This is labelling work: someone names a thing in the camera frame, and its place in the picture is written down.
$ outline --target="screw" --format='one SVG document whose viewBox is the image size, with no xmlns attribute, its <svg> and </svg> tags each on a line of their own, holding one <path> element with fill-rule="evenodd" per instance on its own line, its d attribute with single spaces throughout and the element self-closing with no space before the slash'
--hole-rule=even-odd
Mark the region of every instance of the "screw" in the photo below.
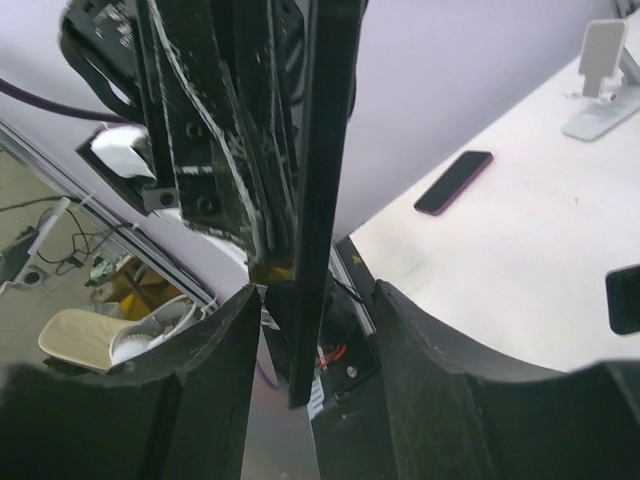
<svg viewBox="0 0 640 480">
<path fill-rule="evenodd" d="M 200 197 L 196 205 L 198 206 L 198 210 L 207 215 L 211 215 L 216 210 L 213 199 L 210 197 Z"/>
<path fill-rule="evenodd" d="M 186 132 L 187 137 L 191 140 L 197 140 L 202 137 L 202 128 L 200 128 L 200 125 L 196 123 L 187 123 Z"/>
<path fill-rule="evenodd" d="M 174 200 L 175 200 L 175 197 L 173 196 L 173 193 L 165 192 L 162 195 L 160 195 L 160 203 L 162 204 L 163 207 L 168 207 L 169 205 L 172 205 Z"/>
</svg>

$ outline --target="smartphone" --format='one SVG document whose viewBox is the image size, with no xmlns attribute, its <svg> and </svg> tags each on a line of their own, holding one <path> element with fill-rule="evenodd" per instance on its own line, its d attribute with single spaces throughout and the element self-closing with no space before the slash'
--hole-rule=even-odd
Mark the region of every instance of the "smartphone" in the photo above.
<svg viewBox="0 0 640 480">
<path fill-rule="evenodd" d="M 467 151 L 413 205 L 417 211 L 440 215 L 493 160 L 490 152 Z"/>
</svg>

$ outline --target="red wire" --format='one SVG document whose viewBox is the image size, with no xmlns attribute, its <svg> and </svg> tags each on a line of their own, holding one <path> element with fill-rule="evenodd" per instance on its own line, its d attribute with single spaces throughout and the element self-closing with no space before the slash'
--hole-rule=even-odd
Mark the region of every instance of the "red wire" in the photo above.
<svg viewBox="0 0 640 480">
<path fill-rule="evenodd" d="M 331 360 L 336 354 L 340 353 L 342 345 L 338 345 L 332 352 L 326 354 L 324 358 L 317 358 L 316 365 L 320 365 L 323 361 Z"/>
<path fill-rule="evenodd" d="M 342 357 L 344 357 L 344 354 L 346 352 L 347 352 L 347 346 L 343 345 L 342 348 L 340 348 L 340 351 L 335 356 L 332 356 L 331 358 L 326 358 L 325 357 L 325 361 L 320 364 L 320 367 L 319 367 L 320 370 L 323 370 L 330 363 L 334 363 L 334 362 L 337 362 L 338 360 L 340 360 Z"/>
</svg>

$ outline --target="black cable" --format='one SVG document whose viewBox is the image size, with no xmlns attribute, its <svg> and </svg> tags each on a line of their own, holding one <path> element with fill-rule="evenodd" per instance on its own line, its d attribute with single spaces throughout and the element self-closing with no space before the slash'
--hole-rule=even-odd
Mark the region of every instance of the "black cable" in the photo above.
<svg viewBox="0 0 640 480">
<path fill-rule="evenodd" d="M 131 228 L 133 226 L 133 224 L 131 223 L 122 223 L 119 225 L 114 225 L 112 227 L 109 227 L 108 229 L 105 229 L 101 232 L 92 232 L 92 233 L 86 233 L 84 232 L 84 230 L 82 230 L 82 227 L 80 227 L 80 232 L 78 233 L 74 233 L 71 236 L 71 241 L 74 245 L 73 247 L 73 251 L 71 252 L 70 255 L 67 255 L 57 266 L 55 274 L 57 276 L 64 276 L 67 273 L 71 272 L 72 270 L 78 268 L 78 265 L 76 265 L 74 262 L 71 261 L 72 258 L 75 258 L 75 256 L 77 254 L 83 254 L 85 256 L 83 261 L 78 260 L 78 263 L 84 263 L 91 255 L 93 255 L 94 253 L 96 253 L 98 250 L 100 250 L 100 248 L 113 236 L 113 234 L 115 232 L 117 232 L 118 230 L 122 229 L 122 228 Z M 82 236 L 83 238 L 88 238 L 88 237 L 94 237 L 94 236 L 98 236 L 98 235 L 104 235 L 104 238 L 102 240 L 100 240 L 100 242 L 93 248 L 87 248 L 86 251 L 82 250 L 81 248 L 78 248 L 78 246 L 75 243 L 75 238 L 77 238 L 78 236 Z M 62 271 L 62 267 L 64 265 L 70 265 L 69 268 L 67 268 L 66 270 Z"/>
<path fill-rule="evenodd" d="M 39 108 L 40 110 L 46 110 L 47 112 L 63 115 L 65 117 L 78 118 L 80 120 L 91 120 L 94 122 L 130 123 L 121 116 L 114 115 L 112 113 L 93 112 L 91 110 L 70 107 L 68 105 L 47 100 L 46 98 L 42 98 L 34 95 L 33 93 L 27 92 L 26 90 L 22 90 L 2 78 L 0 78 L 0 92 L 18 100 L 19 102 L 26 103 L 27 105 Z"/>
<path fill-rule="evenodd" d="M 63 198 L 69 198 L 69 197 L 66 197 L 64 195 L 58 195 L 58 196 L 55 196 L 55 197 L 36 198 L 34 200 L 29 200 L 27 202 L 16 203 L 16 204 L 13 204 L 13 205 L 9 205 L 7 207 L 0 207 L 0 213 L 8 212 L 9 210 L 16 210 L 18 208 L 29 207 L 31 205 L 36 205 L 38 203 L 57 202 L 58 200 L 62 200 Z M 71 200 L 74 203 L 78 202 L 78 200 L 74 199 L 74 198 L 69 198 L 69 200 Z"/>
<path fill-rule="evenodd" d="M 351 300 L 353 300 L 356 303 L 359 303 L 360 305 L 364 305 L 364 300 L 362 300 L 362 298 L 360 298 L 360 295 L 358 295 L 356 292 L 354 292 L 353 289 L 349 285 L 345 285 L 340 280 L 338 280 L 336 277 L 333 277 L 333 282 L 336 284 L 336 286 L 340 290 L 342 290 L 344 293 L 346 293 L 349 296 L 349 298 L 351 298 Z"/>
<path fill-rule="evenodd" d="M 51 211 L 51 209 L 49 208 L 49 209 L 45 210 L 42 215 L 40 215 L 40 218 L 38 219 L 38 227 L 40 227 L 42 225 L 42 223 L 43 223 L 42 219 L 50 211 Z M 82 225 L 80 225 L 80 221 L 78 220 L 78 217 L 76 217 L 75 213 L 73 213 L 71 210 L 68 210 L 68 209 L 65 210 L 65 213 L 68 213 L 71 216 L 71 218 L 73 219 L 74 223 L 76 224 L 76 227 L 78 227 L 78 230 L 79 230 L 80 233 L 74 233 L 71 236 L 71 242 L 73 244 L 73 251 L 72 251 L 71 255 L 67 255 L 64 258 L 60 259 L 60 260 L 49 260 L 48 258 L 44 257 L 42 255 L 42 253 L 36 252 L 36 255 L 38 256 L 38 258 L 40 260 L 42 260 L 44 263 L 47 263 L 49 265 L 58 265 L 59 266 L 61 263 L 67 262 L 70 257 L 73 257 L 73 256 L 77 255 L 78 253 L 83 253 L 83 254 L 85 254 L 87 256 L 90 255 L 89 251 L 91 250 L 91 248 L 89 247 L 89 239 L 87 238 L 88 235 L 90 235 L 90 234 L 87 234 L 84 231 L 84 229 L 82 228 Z M 75 236 L 76 235 L 80 235 L 80 236 L 83 237 L 85 246 L 87 247 L 86 251 L 83 251 L 82 249 L 78 248 L 78 246 L 76 244 L 76 241 L 75 241 Z"/>
</svg>

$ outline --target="white wall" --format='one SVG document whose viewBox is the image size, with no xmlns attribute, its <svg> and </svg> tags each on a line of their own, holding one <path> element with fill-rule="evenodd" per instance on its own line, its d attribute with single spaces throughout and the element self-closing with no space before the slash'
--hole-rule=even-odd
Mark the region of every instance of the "white wall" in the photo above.
<svg viewBox="0 0 640 480">
<path fill-rule="evenodd" d="M 336 233 L 347 234 L 580 52 L 609 0 L 371 0 Z"/>
<path fill-rule="evenodd" d="M 0 77 L 69 105 L 103 109 L 64 62 L 62 0 L 22 0 L 3 15 Z M 346 142 L 336 233 L 354 229 L 575 56 L 608 0 L 371 0 Z M 223 296 L 244 272 L 208 242 L 156 216 L 141 219 L 74 153 L 91 122 L 0 95 L 0 119 L 142 228 Z"/>
</svg>

